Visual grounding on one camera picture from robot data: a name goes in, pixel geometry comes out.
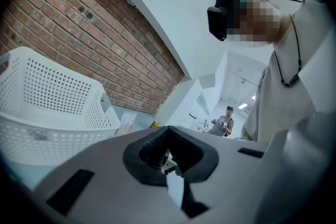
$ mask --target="vr headset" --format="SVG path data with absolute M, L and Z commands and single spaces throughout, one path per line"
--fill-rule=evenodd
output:
M 216 0 L 214 7 L 207 10 L 209 31 L 219 41 L 224 41 L 227 36 L 227 29 L 234 25 L 233 13 L 236 0 Z

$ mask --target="basket handle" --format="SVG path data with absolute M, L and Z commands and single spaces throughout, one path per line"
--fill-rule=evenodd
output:
M 100 105 L 104 113 L 111 106 L 110 99 L 107 97 L 107 94 L 105 92 L 101 95 Z

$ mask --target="person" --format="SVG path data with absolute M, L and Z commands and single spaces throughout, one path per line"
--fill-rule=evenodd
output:
M 232 134 L 232 129 L 235 124 L 233 118 L 233 107 L 228 106 L 226 108 L 226 113 L 223 116 L 220 116 L 218 120 L 214 119 L 211 121 L 213 123 L 212 129 L 208 132 L 208 134 L 214 134 L 218 136 L 227 137 Z
M 208 9 L 208 19 L 210 32 L 219 40 L 227 37 L 229 41 L 273 45 L 255 104 L 241 130 L 242 139 L 269 143 L 278 131 L 314 115 L 314 105 L 298 73 L 333 27 L 322 0 L 303 0 L 292 15 L 282 14 L 269 0 L 216 0 L 215 7 Z

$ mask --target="white shirt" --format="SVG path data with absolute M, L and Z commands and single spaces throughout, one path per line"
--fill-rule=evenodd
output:
M 298 35 L 303 68 L 331 29 L 333 18 L 327 5 L 321 0 L 303 0 L 292 18 Z M 274 46 L 274 50 L 278 56 L 282 76 L 288 83 L 299 67 L 293 24 Z M 273 52 L 261 76 L 256 101 L 241 130 L 241 137 L 269 143 L 275 133 L 294 127 L 300 120 L 314 113 L 314 105 L 300 80 L 289 88 L 281 83 L 279 67 Z

